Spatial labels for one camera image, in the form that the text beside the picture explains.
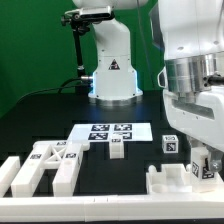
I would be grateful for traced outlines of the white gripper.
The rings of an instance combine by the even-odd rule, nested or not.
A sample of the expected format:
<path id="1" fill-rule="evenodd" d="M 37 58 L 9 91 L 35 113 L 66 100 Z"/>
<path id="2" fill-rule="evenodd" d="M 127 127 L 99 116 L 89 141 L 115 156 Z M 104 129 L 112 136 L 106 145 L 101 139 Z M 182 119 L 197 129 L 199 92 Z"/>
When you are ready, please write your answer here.
<path id="1" fill-rule="evenodd" d="M 163 99 L 170 126 L 215 148 L 209 151 L 208 167 L 211 172 L 221 171 L 224 152 L 224 90 L 203 91 L 196 96 L 195 103 L 182 103 L 176 94 L 164 89 Z"/>

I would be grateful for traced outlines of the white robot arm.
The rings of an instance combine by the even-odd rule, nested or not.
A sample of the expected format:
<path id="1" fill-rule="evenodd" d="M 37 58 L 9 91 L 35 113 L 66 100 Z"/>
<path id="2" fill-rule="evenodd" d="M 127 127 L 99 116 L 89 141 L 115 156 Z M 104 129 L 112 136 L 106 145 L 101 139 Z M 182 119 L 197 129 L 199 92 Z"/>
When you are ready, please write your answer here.
<path id="1" fill-rule="evenodd" d="M 129 62 L 129 30 L 112 17 L 148 0 L 73 0 L 92 22 L 98 51 L 89 97 L 119 105 L 139 96 Z M 204 144 L 205 167 L 222 169 L 224 155 L 224 0 L 158 0 L 150 12 L 154 41 L 164 49 L 163 100 L 171 127 Z"/>

